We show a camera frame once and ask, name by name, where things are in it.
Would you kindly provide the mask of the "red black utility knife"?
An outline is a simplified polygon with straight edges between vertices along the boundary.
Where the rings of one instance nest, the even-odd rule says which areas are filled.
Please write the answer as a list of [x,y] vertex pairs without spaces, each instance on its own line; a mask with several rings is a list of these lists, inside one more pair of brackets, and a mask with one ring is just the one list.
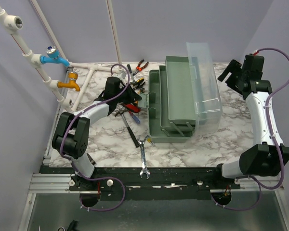
[[138,106],[135,106],[134,104],[124,104],[123,105],[127,110],[131,111],[132,113],[139,113],[141,109]]

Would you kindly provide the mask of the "blue red screwdriver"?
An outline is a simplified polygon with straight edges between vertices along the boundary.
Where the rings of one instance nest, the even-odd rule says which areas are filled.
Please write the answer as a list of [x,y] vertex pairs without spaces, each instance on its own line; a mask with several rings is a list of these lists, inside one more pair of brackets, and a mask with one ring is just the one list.
[[139,118],[133,112],[129,111],[129,114],[137,125],[139,125],[141,123]]

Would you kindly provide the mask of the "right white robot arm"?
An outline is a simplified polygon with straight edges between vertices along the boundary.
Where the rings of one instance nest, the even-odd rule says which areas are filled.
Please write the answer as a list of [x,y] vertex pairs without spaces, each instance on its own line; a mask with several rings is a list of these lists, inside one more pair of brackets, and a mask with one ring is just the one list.
[[289,147],[284,145],[275,122],[271,83],[262,79],[263,65],[264,57],[247,54],[242,64],[232,60],[218,77],[246,102],[252,120],[253,146],[238,160],[217,166],[220,172],[212,176],[216,188],[224,188],[230,179],[248,175],[275,177],[289,161]]

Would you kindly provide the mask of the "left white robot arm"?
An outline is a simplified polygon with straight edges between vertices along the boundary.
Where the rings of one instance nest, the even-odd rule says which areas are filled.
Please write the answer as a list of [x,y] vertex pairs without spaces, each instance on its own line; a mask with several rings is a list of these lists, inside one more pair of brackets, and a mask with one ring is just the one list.
[[80,183],[86,190],[92,190],[97,185],[97,178],[93,175],[94,165],[86,154],[90,127],[112,114],[118,104],[131,104],[141,99],[129,84],[124,84],[118,77],[108,77],[104,90],[91,105],[75,113],[61,113],[52,148],[70,161],[76,174],[82,176]]

